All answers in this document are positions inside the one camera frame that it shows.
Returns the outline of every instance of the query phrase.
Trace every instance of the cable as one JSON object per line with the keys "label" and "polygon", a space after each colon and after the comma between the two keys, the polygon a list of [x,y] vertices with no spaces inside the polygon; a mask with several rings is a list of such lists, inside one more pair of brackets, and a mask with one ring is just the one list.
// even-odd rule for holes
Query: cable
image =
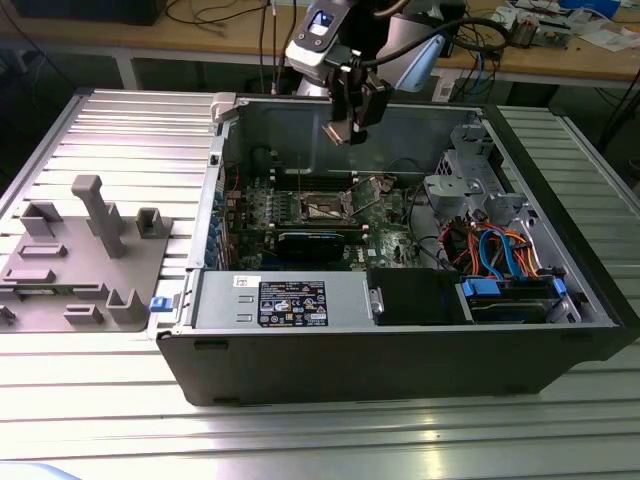
{"label": "cable", "polygon": [[233,15],[228,15],[228,16],[222,17],[222,18],[214,18],[213,20],[194,21],[194,20],[184,20],[182,18],[178,18],[178,17],[174,17],[173,16],[173,14],[171,13],[171,8],[174,5],[176,5],[178,2],[180,2],[180,1],[182,1],[182,0],[173,0],[171,3],[167,4],[167,8],[165,9],[164,14],[167,17],[169,17],[171,20],[173,20],[174,22],[183,23],[185,25],[207,25],[207,24],[211,24],[211,23],[220,23],[220,22],[224,22],[225,20],[230,20],[232,18],[239,17],[240,15],[245,15],[245,14],[251,13],[251,12],[257,12],[258,10],[262,10],[262,8],[264,8],[264,7],[260,6],[260,7],[250,8],[248,10],[243,10],[241,12],[234,13]]}
{"label": "cable", "polygon": [[291,41],[291,37],[293,36],[293,31],[296,28],[296,23],[298,21],[298,4],[297,0],[293,0],[293,17],[291,19],[291,26],[289,27],[289,31],[287,32],[287,38],[285,38],[284,43],[282,44],[282,50],[280,52],[280,64],[278,65],[278,76],[276,78],[276,90],[280,91],[280,77],[282,76],[282,71],[284,70],[284,61],[287,55],[287,46]]}
{"label": "cable", "polygon": [[388,18],[388,17],[390,17],[392,15],[395,15],[400,10],[402,10],[404,7],[406,7],[407,4],[410,1],[411,0],[398,0],[396,3],[391,5],[389,8],[385,8],[384,10],[378,10],[378,11],[373,12],[373,17],[377,18],[378,20],[382,20],[383,18]]}
{"label": "cable", "polygon": [[[457,37],[452,37],[451,35],[449,35],[447,33],[447,30],[454,28],[454,27],[460,27],[463,25],[484,25],[486,27],[490,27],[493,28],[494,30],[496,30],[498,33],[500,33],[500,35],[503,37],[504,42],[498,45],[479,45],[478,43],[471,43],[471,42],[466,42],[463,40],[460,40]],[[404,47],[401,47],[400,49],[396,50],[393,53],[390,53],[389,55],[386,55],[384,57],[381,58],[377,58],[374,60],[366,60],[366,61],[360,61],[359,57],[354,57],[353,59],[353,63],[354,66],[356,67],[361,67],[361,68],[373,68],[373,67],[377,67],[379,65],[383,65],[385,63],[389,63],[392,62],[393,60],[400,58],[401,56],[407,54],[408,52],[410,52],[411,50],[413,50],[414,48],[422,45],[424,42],[426,42],[427,40],[429,40],[430,38],[435,37],[436,35],[443,35],[445,38],[447,38],[451,43],[453,43],[454,45],[460,47],[460,48],[464,48],[466,50],[470,50],[472,52],[480,52],[480,53],[492,53],[492,52],[496,52],[499,50],[504,49],[505,47],[507,47],[509,45],[509,31],[500,23],[498,22],[494,22],[493,20],[489,20],[488,18],[481,18],[481,17],[463,17],[463,18],[458,18],[456,20],[453,20],[451,22],[447,22],[447,23],[443,23],[442,25],[434,28],[433,30],[431,30],[430,32],[426,33],[425,35],[423,35],[422,37],[418,38],[417,40],[414,40],[413,42],[405,45]]]}
{"label": "cable", "polygon": [[267,6],[268,6],[268,3],[265,2],[264,6],[260,7],[262,9],[262,12],[260,12],[260,32],[258,33],[258,35],[260,35],[258,40],[258,55],[260,58],[258,68],[260,70],[260,90],[262,91],[262,93],[266,93],[264,90],[264,62],[262,59],[264,51],[262,47],[262,42],[264,40],[264,24],[267,20]]}
{"label": "cable", "polygon": [[609,100],[607,97],[604,96],[604,92],[602,92],[599,88],[596,88],[595,91],[598,94],[598,96],[602,99],[602,101],[605,102],[607,105],[613,108],[617,107],[615,103],[613,103],[611,100]]}
{"label": "cable", "polygon": [[478,85],[480,85],[480,80],[482,79],[482,72],[484,71],[484,57],[481,53],[478,53],[478,57],[480,57],[480,69],[478,70],[478,76],[476,77],[476,83],[473,85],[473,90],[471,90],[471,100],[473,101],[476,93],[478,92]]}
{"label": "cable", "polygon": [[391,165],[393,165],[394,163],[398,163],[398,162],[410,162],[413,164],[413,166],[415,166],[418,170],[420,170],[422,173],[424,173],[425,175],[428,175],[428,173],[426,172],[426,170],[424,168],[422,168],[420,166],[420,164],[414,160],[411,157],[400,157],[400,158],[396,158],[394,160],[391,160],[389,163],[387,163],[387,166],[384,167],[383,172],[384,173],[389,173],[389,169],[391,168]]}
{"label": "cable", "polygon": [[277,29],[276,29],[276,25],[277,25],[277,20],[276,18],[278,18],[278,16],[276,15],[276,4],[272,3],[271,4],[271,11],[273,13],[273,40],[271,42],[271,48],[273,49],[272,55],[273,55],[273,70],[271,71],[271,95],[276,95],[278,93],[277,91],[277,87],[276,87],[276,73],[278,71],[278,68],[276,67],[276,33],[277,33]]}
{"label": "cable", "polygon": [[[202,13],[208,12],[210,10],[221,10],[223,8],[232,7],[236,3],[238,3],[239,0],[231,0],[229,3],[225,3],[224,5],[217,5],[215,7],[205,7],[205,8],[201,8],[200,10],[196,9],[194,5],[194,1],[195,0],[189,0],[189,7],[191,8],[191,16],[193,17],[193,21],[195,22],[197,20],[199,22],[206,22],[207,19],[200,16]],[[220,30],[220,28],[225,27],[226,25],[224,23],[216,23],[212,25],[205,24],[205,25],[195,25],[195,26],[200,28],[201,30],[215,33],[216,35],[224,38],[224,33]]]}
{"label": "cable", "polygon": [[596,87],[596,90],[597,90],[597,91],[599,91],[600,93],[603,93],[603,94],[604,94],[604,95],[606,95],[607,97],[610,97],[610,98],[613,98],[614,100],[617,100],[618,102],[619,102],[620,100],[622,100],[622,97],[619,97],[619,96],[617,96],[617,95],[614,95],[614,94],[613,94],[613,93],[611,93],[611,92],[607,92],[604,88],[597,88],[597,87]]}
{"label": "cable", "polygon": [[484,267],[487,270],[493,273],[498,280],[503,280],[504,277],[502,276],[502,274],[498,272],[498,270],[493,268],[489,263],[489,260],[487,259],[487,254],[485,252],[485,245],[487,242],[487,238],[492,233],[496,233],[502,240],[502,245],[504,246],[504,258],[507,261],[507,266],[509,267],[509,272],[511,272],[511,275],[514,277],[522,277],[523,274],[520,271],[518,264],[513,260],[513,254],[511,253],[511,245],[509,244],[509,239],[504,234],[504,232],[502,232],[501,230],[497,230],[495,228],[490,228],[488,230],[485,230],[482,236],[480,237],[478,250],[480,251],[480,261],[482,262],[482,265],[484,265]]}
{"label": "cable", "polygon": [[627,103],[627,105],[620,111],[619,115],[609,127],[606,142],[602,147],[603,149],[606,148],[609,142],[611,142],[611,140],[615,138],[624,124],[627,123],[628,120],[633,118],[638,107],[640,107],[640,90],[636,92],[636,94],[629,100],[629,103]]}
{"label": "cable", "polygon": [[47,61],[47,63],[49,65],[51,65],[51,67],[56,71],[56,73],[58,75],[60,75],[60,77],[64,78],[64,80],[71,85],[71,87],[75,90],[76,88],[78,88],[78,86],[75,84],[75,82],[73,80],[71,80],[67,75],[65,75],[62,70],[60,70],[58,68],[58,66],[53,63],[51,61],[51,59],[47,56],[46,53],[44,53],[44,50],[42,50],[38,45],[36,45],[36,43],[31,40],[31,37],[29,37],[26,33],[24,33],[24,31],[22,31],[22,29],[18,26],[18,24],[13,20],[13,18],[11,18],[11,15],[9,15],[9,12],[7,11],[7,7],[4,4],[4,1],[0,1],[0,8],[2,9],[2,12],[4,13],[4,16],[7,17],[7,20],[9,20],[9,23],[13,26],[13,28],[16,29],[16,31],[20,34],[20,36],[22,36],[22,38],[24,38],[27,42],[29,42],[29,44],[31,44],[31,46],[40,54],[44,57],[44,59]]}
{"label": "cable", "polygon": [[412,214],[413,214],[413,207],[415,207],[415,205],[416,205],[416,198],[418,198],[418,193],[420,192],[420,188],[424,189],[424,184],[423,184],[423,183],[421,183],[421,184],[420,184],[420,187],[418,187],[418,190],[416,190],[416,193],[413,195],[413,200],[411,201],[411,206],[409,207],[409,212],[408,212],[408,215],[407,215],[407,218],[408,218],[408,220],[407,220],[407,226],[409,227],[409,234],[411,235],[411,238],[413,239],[413,241],[415,242],[415,244],[418,246],[418,248],[419,248],[419,249],[420,249],[420,250],[421,250],[425,255],[427,255],[429,258],[431,258],[433,261],[435,261],[435,262],[436,262],[436,264],[437,264],[439,267],[442,267],[442,268],[444,268],[445,270],[448,270],[447,265],[445,265],[445,263],[444,263],[441,259],[439,259],[437,256],[435,256],[433,253],[431,253],[429,250],[427,250],[425,247],[423,247],[423,246],[422,246],[422,244],[421,244],[420,242],[421,242],[422,240],[424,240],[424,237],[423,237],[423,238],[421,238],[420,240],[418,240],[418,239],[416,238],[416,234],[415,234],[415,233],[413,233],[413,225],[412,225],[412,223],[411,223],[411,220],[412,220],[412,219],[411,219],[411,217],[412,217]]}
{"label": "cable", "polygon": [[613,136],[617,133],[617,130],[614,131],[614,125],[617,124],[619,125],[619,127],[622,126],[622,124],[618,122],[618,119],[616,118],[616,116],[618,115],[618,111],[620,110],[620,107],[622,107],[627,97],[629,97],[629,95],[631,94],[631,91],[633,90],[633,87],[635,86],[639,78],[640,78],[640,68],[638,68],[638,72],[636,73],[636,76],[633,78],[633,81],[629,85],[629,88],[627,88],[627,91],[622,96],[622,100],[620,100],[620,103],[618,103],[618,106],[611,113],[609,120],[607,120],[607,123],[605,124],[605,127],[602,130],[602,134],[600,135],[600,140],[598,141],[598,144],[597,144],[597,149],[599,152],[602,153],[607,148],[607,145],[609,144]]}

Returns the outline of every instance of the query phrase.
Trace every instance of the power cord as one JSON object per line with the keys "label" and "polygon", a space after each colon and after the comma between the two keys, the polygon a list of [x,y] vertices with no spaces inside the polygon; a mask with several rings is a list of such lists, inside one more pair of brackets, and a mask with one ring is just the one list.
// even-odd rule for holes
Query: power cord
{"label": "power cord", "polygon": [[71,80],[67,75],[64,74],[64,72],[62,70],[60,70],[58,68],[58,66],[53,63],[53,61],[49,58],[49,56],[44,52],[44,50],[42,50],[38,45],[36,45],[36,43],[31,40],[31,37],[29,37],[29,35],[27,35],[19,26],[18,24],[15,22],[15,20],[13,20],[13,18],[11,18],[11,15],[9,15],[9,12],[7,11],[7,7],[4,4],[4,1],[0,1],[0,8],[2,9],[2,13],[4,13],[4,16],[7,17],[7,20],[9,20],[9,23],[13,26],[13,28],[15,28],[15,30],[20,34],[20,36],[22,38],[24,38],[27,42],[29,42],[29,44],[40,54],[42,55],[42,57],[47,61],[47,63],[49,65],[51,65],[51,67],[56,71],[56,73],[58,75],[60,75],[60,77],[62,77],[69,85],[71,85],[71,87],[75,90],[76,88],[78,88],[78,86],[75,84],[75,82],[73,80]]}
{"label": "power cord", "polygon": [[[220,22],[224,22],[225,20],[230,20],[232,18],[239,17],[241,15],[246,15],[247,13],[257,12],[258,10],[262,10],[264,8],[262,6],[250,8],[248,10],[243,10],[241,12],[234,13],[233,15],[228,15],[226,17],[221,17],[221,18],[214,18],[212,20],[184,20],[183,18],[178,18],[171,13],[171,8],[173,8],[177,3],[181,1],[182,0],[172,0],[170,3],[168,3],[167,8],[164,11],[164,14],[174,22],[183,23],[185,25],[208,25],[212,23],[220,23]],[[217,8],[217,7],[209,7],[204,10],[210,10],[213,8]]]}

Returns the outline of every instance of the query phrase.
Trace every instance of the blue tab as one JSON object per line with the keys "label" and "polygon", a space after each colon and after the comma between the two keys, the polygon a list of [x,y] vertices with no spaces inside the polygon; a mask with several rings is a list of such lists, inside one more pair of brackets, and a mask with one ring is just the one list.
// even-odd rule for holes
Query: blue tab
{"label": "blue tab", "polygon": [[173,310],[172,303],[172,300],[168,297],[153,297],[149,305],[149,311],[153,313],[170,312]]}
{"label": "blue tab", "polygon": [[555,287],[556,292],[558,292],[558,295],[562,296],[567,293],[567,286],[564,284],[561,278],[554,278],[553,286]]}
{"label": "blue tab", "polygon": [[500,296],[498,281],[491,278],[468,278],[462,284],[462,291],[465,297],[472,297],[474,295]]}
{"label": "blue tab", "polygon": [[465,297],[473,297],[473,287],[469,283],[469,280],[465,280],[462,284],[462,291],[464,292]]}

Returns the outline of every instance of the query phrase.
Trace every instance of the white paper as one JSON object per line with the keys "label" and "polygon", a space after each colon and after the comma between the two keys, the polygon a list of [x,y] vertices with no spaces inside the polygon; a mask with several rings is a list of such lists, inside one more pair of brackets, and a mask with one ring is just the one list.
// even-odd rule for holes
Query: white paper
{"label": "white paper", "polygon": [[634,48],[640,46],[640,35],[623,36],[609,30],[598,30],[597,32],[582,35],[580,38],[589,43],[605,48],[610,52],[619,52],[625,48]]}

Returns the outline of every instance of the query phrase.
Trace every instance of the black plastic cover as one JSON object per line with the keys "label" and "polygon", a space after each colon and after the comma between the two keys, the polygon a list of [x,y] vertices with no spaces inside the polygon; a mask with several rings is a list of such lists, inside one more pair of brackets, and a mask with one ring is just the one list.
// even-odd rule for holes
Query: black plastic cover
{"label": "black plastic cover", "polygon": [[370,268],[369,289],[379,290],[383,311],[377,325],[460,325],[466,323],[456,272],[431,268]]}

